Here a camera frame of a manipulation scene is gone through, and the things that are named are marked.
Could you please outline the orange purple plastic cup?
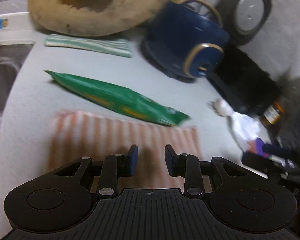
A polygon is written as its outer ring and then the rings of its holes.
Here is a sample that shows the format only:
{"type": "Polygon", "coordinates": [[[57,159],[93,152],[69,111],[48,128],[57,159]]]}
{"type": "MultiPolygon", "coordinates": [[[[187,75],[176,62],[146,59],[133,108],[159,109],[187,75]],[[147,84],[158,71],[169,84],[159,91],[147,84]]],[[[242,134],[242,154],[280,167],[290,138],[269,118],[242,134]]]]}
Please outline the orange purple plastic cup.
{"type": "Polygon", "coordinates": [[[261,138],[256,138],[249,143],[247,152],[268,158],[269,154],[263,150],[264,142],[261,138]]]}

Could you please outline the orange white striped cloth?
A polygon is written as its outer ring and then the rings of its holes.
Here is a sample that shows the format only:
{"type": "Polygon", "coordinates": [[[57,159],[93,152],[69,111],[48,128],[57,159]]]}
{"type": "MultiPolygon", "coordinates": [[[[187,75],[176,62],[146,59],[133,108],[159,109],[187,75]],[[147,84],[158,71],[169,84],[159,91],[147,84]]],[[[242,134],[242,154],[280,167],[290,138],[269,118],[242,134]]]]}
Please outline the orange white striped cloth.
{"type": "Polygon", "coordinates": [[[56,115],[52,126],[47,169],[55,170],[81,156],[100,161],[108,155],[125,154],[137,145],[136,173],[132,178],[120,178],[120,189],[182,189],[184,179],[168,174],[164,155],[168,144],[177,154],[188,153],[203,159],[195,126],[165,127],[89,112],[63,111],[56,115]]]}

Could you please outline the glass jar orange lid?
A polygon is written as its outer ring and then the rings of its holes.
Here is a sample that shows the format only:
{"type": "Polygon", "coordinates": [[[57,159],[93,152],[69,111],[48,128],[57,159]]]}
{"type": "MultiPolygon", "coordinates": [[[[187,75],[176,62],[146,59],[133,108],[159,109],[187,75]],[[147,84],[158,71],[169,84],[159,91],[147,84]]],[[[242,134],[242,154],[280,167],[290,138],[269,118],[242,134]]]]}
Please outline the glass jar orange lid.
{"type": "Polygon", "coordinates": [[[280,103],[275,101],[261,115],[260,122],[265,128],[270,128],[279,121],[284,112],[280,103]]]}

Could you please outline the white crumpled plastic bag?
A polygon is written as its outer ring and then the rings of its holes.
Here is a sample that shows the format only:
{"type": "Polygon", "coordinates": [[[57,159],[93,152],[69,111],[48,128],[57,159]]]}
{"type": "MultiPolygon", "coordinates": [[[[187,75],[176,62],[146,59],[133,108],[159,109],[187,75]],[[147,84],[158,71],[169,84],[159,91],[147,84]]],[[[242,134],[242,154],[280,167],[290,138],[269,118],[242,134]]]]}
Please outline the white crumpled plastic bag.
{"type": "Polygon", "coordinates": [[[251,143],[259,137],[260,126],[258,121],[237,112],[233,112],[226,118],[234,141],[243,152],[247,151],[251,143]]]}

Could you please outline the green snack bag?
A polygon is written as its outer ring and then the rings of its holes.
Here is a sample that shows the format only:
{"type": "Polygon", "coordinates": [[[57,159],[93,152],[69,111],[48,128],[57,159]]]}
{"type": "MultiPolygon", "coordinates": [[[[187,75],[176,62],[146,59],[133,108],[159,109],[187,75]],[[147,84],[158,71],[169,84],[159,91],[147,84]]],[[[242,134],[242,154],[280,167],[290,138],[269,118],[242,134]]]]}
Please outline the green snack bag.
{"type": "Polygon", "coordinates": [[[115,113],[164,126],[179,126],[190,117],[129,88],[87,77],[46,71],[63,88],[115,113]]]}

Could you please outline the garlic bulb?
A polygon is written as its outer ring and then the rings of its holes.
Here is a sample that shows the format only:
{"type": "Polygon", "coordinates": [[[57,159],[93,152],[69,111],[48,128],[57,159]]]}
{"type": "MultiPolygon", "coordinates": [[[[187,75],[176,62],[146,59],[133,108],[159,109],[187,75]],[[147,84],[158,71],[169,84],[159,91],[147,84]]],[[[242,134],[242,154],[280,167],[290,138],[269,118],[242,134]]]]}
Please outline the garlic bulb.
{"type": "Polygon", "coordinates": [[[233,108],[223,98],[218,98],[215,101],[209,101],[207,106],[219,116],[227,117],[234,113],[233,108]]]}

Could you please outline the green white striped cloth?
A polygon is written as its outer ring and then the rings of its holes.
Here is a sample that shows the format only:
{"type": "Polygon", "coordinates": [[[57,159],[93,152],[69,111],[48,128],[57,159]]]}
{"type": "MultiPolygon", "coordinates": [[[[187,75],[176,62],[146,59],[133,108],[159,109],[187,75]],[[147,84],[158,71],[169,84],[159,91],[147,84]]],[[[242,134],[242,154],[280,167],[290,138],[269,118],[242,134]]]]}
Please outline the green white striped cloth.
{"type": "Polygon", "coordinates": [[[46,47],[81,49],[120,57],[132,57],[129,41],[126,38],[116,36],[104,38],[86,38],[50,34],[45,39],[44,45],[46,47]]]}

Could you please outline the navy blue rice cooker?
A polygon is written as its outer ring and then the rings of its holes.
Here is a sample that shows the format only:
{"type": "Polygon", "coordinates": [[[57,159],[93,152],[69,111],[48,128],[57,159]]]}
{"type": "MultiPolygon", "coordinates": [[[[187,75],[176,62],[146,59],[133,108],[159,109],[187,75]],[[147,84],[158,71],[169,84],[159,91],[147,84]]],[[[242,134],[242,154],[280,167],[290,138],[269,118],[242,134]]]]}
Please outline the navy blue rice cooker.
{"type": "Polygon", "coordinates": [[[205,0],[169,0],[142,45],[167,76],[198,79],[214,71],[229,41],[219,12],[205,0]]]}

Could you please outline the round wooden chopping board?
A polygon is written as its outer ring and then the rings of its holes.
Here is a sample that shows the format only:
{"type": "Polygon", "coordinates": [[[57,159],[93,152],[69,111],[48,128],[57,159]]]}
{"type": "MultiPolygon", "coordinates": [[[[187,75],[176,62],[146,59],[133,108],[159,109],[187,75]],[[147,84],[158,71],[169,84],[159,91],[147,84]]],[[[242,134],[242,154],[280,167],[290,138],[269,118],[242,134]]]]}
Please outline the round wooden chopping board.
{"type": "Polygon", "coordinates": [[[167,0],[27,0],[32,18],[57,33],[99,37],[151,19],[167,0]]]}

